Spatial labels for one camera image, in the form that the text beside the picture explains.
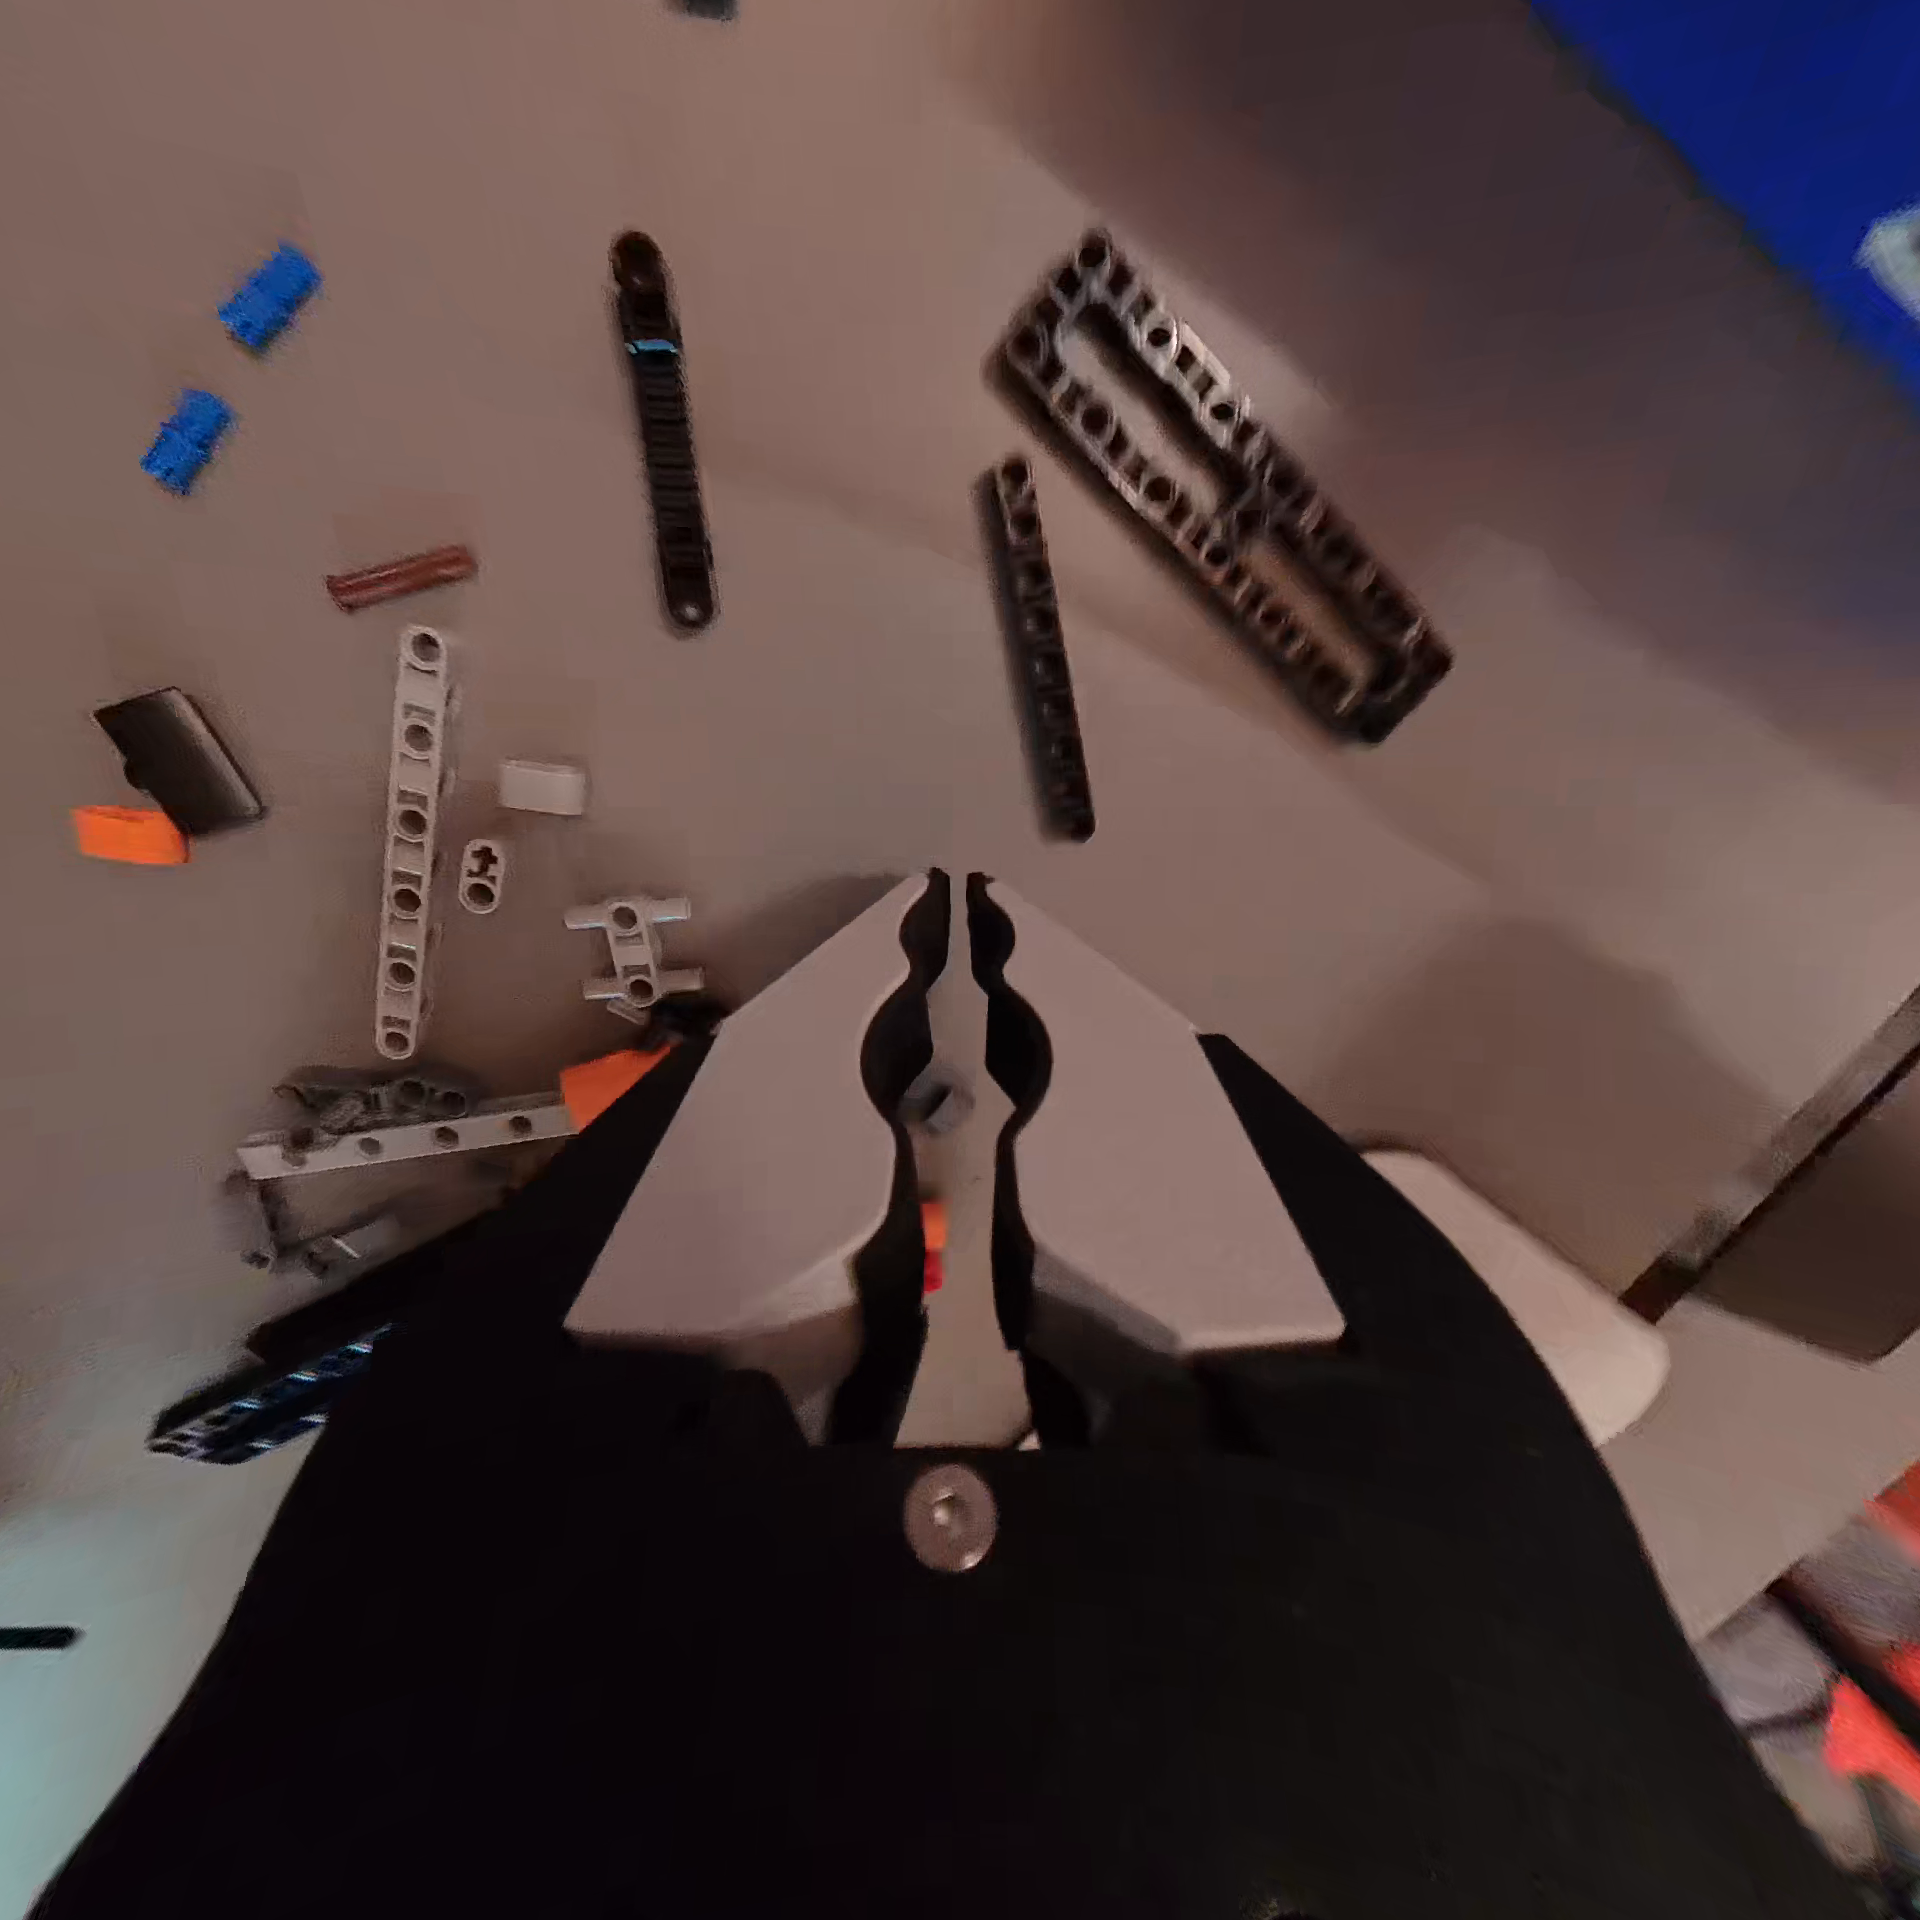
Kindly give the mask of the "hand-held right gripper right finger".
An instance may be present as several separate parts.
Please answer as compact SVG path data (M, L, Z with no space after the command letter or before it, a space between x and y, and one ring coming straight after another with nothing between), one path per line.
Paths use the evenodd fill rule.
M1345 1314L1193 1020L985 873L967 946L1010 1105L993 1296L1031 1443L1083 1448L1226 1356L1333 1353Z

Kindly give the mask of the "orange grey blurred object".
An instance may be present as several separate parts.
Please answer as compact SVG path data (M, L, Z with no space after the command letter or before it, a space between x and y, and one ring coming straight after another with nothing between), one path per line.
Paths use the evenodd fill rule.
M1918 1469L1702 1638L1721 1707L1828 1857L1915 1892Z

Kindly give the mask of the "long blue lego pin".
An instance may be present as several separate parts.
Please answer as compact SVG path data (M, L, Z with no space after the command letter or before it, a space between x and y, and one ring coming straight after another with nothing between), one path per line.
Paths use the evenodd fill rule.
M137 467L169 497L193 497L234 424L236 411L220 394L180 388Z
M217 305L215 318L239 353L260 360L321 297L325 276L298 242L276 242Z

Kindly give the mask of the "black lego frame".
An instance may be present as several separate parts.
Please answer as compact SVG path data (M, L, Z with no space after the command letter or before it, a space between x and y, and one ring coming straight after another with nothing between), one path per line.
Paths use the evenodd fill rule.
M322 1428L343 1392L367 1369L393 1321L357 1329L287 1360L238 1369L164 1408L145 1443L151 1456L238 1468Z
M1103 224L999 337L1009 400L1326 737L1386 744L1453 668L1415 590Z

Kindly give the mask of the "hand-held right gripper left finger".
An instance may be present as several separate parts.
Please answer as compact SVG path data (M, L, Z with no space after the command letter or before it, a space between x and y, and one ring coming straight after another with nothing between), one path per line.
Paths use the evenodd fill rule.
M759 1369L831 1445L898 1441L927 1338L906 1112L951 917L945 872L906 878L719 1026L566 1333Z

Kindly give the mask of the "white monitor stand base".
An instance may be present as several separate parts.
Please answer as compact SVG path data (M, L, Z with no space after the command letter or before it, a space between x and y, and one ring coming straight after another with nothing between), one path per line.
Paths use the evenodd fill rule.
M1449 1240L1500 1299L1598 1449L1650 1413L1671 1373L1671 1353L1657 1329L1442 1161L1399 1144L1370 1144L1361 1156Z

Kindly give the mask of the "black curved lego panel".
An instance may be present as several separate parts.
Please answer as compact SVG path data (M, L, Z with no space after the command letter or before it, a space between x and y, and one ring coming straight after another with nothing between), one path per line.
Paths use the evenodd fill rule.
M154 689L92 712L129 785L187 841L260 826L268 802L180 689Z

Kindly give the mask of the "orange lego block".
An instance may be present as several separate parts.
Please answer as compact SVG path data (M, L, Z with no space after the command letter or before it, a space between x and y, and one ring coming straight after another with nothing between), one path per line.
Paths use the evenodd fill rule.
M178 868L190 862L187 834L156 806L87 804L68 812L77 852L139 868Z

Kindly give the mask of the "long light grey lego beam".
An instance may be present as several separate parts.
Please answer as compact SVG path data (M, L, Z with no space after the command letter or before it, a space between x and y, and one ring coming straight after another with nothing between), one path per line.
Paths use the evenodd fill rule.
M396 649L375 937L372 1042L386 1065L419 1056L430 1014L454 707L447 638L430 626L405 626Z
M556 1145L581 1132L557 1094L495 1098L465 1115L391 1121L346 1136L306 1132L260 1134L234 1149L234 1164L255 1184L315 1179L361 1169L451 1161L524 1145Z

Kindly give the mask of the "brown lego axle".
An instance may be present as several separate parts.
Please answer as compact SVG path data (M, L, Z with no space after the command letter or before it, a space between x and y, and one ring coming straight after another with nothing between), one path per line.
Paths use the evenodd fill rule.
M331 571L322 585L338 611L359 612L466 585L475 576L477 558L466 545L437 545L393 560Z

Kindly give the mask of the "grey desk edge panel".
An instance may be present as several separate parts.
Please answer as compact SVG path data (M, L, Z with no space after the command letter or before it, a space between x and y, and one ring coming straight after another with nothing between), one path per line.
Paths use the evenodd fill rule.
M1652 1325L1684 1300L1854 1362L1915 1336L1915 993L1623 1291Z

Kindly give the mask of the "blue plastic bin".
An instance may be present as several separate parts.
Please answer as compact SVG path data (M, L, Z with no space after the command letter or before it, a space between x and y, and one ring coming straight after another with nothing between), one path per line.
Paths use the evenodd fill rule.
M1918 4L1538 3L1851 345L1918 396Z

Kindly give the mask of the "black lego gear rack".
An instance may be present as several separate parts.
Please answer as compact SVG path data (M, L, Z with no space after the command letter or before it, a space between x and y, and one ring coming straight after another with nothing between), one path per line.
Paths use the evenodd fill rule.
M658 242L625 230L610 248L615 332L639 432L663 612L678 633L716 620L709 514L690 427L682 314Z

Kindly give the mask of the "grey lego cross connector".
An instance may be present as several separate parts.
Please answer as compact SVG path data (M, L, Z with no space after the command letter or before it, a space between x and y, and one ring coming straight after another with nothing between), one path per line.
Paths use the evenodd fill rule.
M583 998L612 1017L647 1026L670 1002L700 997L706 973L665 960L663 928L690 922L686 896L612 896L565 910L566 931L597 932L609 946L609 971L583 984Z

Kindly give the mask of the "heap of mixed lego pieces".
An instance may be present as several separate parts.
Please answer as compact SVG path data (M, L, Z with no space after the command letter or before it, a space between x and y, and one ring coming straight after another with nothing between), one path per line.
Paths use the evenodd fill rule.
M391 1121L465 1115L495 1098L563 1098L583 1132L585 1124L630 1092L649 1069L661 1065L670 1049L709 1041L727 1012L730 1006L710 994L671 998L647 1026L635 1028L635 1045L615 1048L570 1065L559 1069L553 1091L532 1094L492 1094L466 1072L433 1062L393 1069L298 1067L274 1091L276 1101L285 1108L284 1124L260 1134L293 1132L295 1138L302 1138L306 1132L315 1132L346 1136ZM473 1164L481 1186L486 1193L502 1193L513 1174L532 1164L532 1155L545 1155L563 1144L274 1184L255 1184L234 1164L225 1177L222 1200L238 1260L250 1273L337 1280L391 1257L413 1228L422 1228L433 1217L446 1212L451 1184L446 1174L439 1174L441 1166ZM398 1186L388 1197L349 1212L343 1224L315 1228L305 1220L295 1188L325 1177L391 1179Z

